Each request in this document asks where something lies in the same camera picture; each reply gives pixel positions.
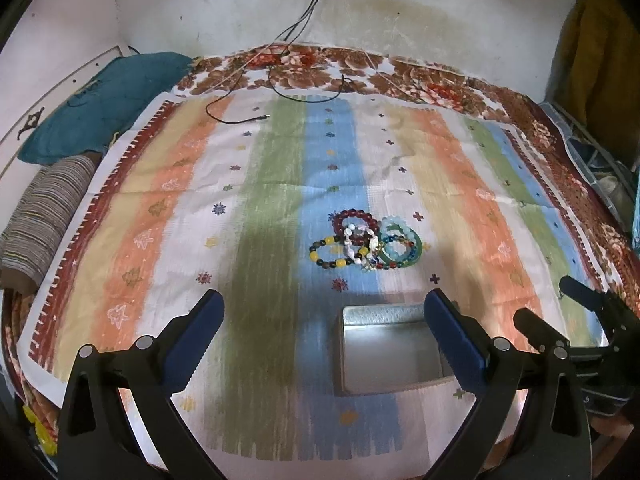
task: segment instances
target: bolt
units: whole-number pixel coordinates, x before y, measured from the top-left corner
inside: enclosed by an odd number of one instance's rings
[[[554,355],[558,359],[566,359],[569,354],[566,352],[564,348],[560,346],[556,346],[556,348],[554,348]]]
[[[149,335],[143,335],[136,341],[136,347],[140,350],[146,350],[154,343],[154,339]]]
[[[509,348],[511,348],[511,343],[509,343],[508,339],[505,339],[503,337],[497,337],[494,339],[494,346],[502,351],[502,352],[506,352]]]
[[[84,345],[79,351],[78,351],[78,355],[81,358],[85,358],[85,357],[89,357],[92,352],[94,351],[94,347],[92,347],[91,345]]]

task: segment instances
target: bed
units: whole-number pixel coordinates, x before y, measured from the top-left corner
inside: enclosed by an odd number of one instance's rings
[[[576,346],[600,344],[596,319],[559,279],[610,288],[638,312],[638,261],[556,124],[526,96],[412,59],[281,50],[196,60],[117,140],[33,301],[19,367],[61,406],[80,346],[128,348],[215,288],[225,321],[173,401],[225,475],[418,477],[474,398],[454,379],[337,392],[343,307],[420,303],[439,287],[518,348],[527,343],[511,317],[523,306]],[[316,265],[309,246],[334,234],[342,210],[404,219],[422,257],[371,272]],[[322,250],[327,260],[342,251]],[[162,466],[124,403],[147,459]]]

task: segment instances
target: blue gripper pad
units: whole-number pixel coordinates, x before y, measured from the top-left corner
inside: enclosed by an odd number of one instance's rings
[[[215,290],[208,290],[192,311],[183,316],[189,322],[167,352],[162,367],[162,387],[168,395],[187,387],[224,316],[225,302]]]
[[[439,290],[424,298],[424,319],[438,341],[460,388],[482,396],[487,388],[485,359],[460,323],[460,314]]]

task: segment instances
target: yellow and black beaded bracelet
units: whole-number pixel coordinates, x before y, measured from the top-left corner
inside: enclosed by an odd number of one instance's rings
[[[341,267],[346,267],[347,265],[352,265],[353,260],[351,258],[338,258],[337,260],[334,260],[332,262],[327,262],[321,259],[320,256],[318,255],[318,249],[320,247],[324,247],[326,245],[334,245],[334,244],[339,245],[343,241],[344,241],[343,235],[335,235],[335,236],[328,236],[324,240],[318,240],[317,242],[313,242],[311,247],[309,247],[309,258],[311,259],[312,262],[315,262],[318,267],[322,267],[323,269],[335,269],[336,267],[341,268]],[[369,250],[366,247],[361,247],[358,250],[358,254],[361,257],[366,256],[368,252]]]

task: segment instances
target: orange stripe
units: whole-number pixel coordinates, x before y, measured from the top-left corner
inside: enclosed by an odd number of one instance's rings
[[[485,326],[499,328],[519,349],[527,349],[526,339],[513,327],[513,314],[526,306],[542,317],[542,309],[495,195],[466,158],[459,140],[437,111],[414,110],[413,114],[442,162],[449,181],[460,190],[458,212],[478,240],[478,259],[486,276],[482,284],[484,301],[492,306],[485,310],[489,319],[482,321]]]
[[[225,99],[216,103],[212,113],[220,117],[230,102]],[[132,344],[160,256],[162,234],[183,190],[189,187],[195,163],[217,124],[203,110],[198,122],[169,150],[149,190],[141,194],[136,217],[118,248],[104,282],[104,299],[96,310],[90,341],[98,350],[119,350]]]

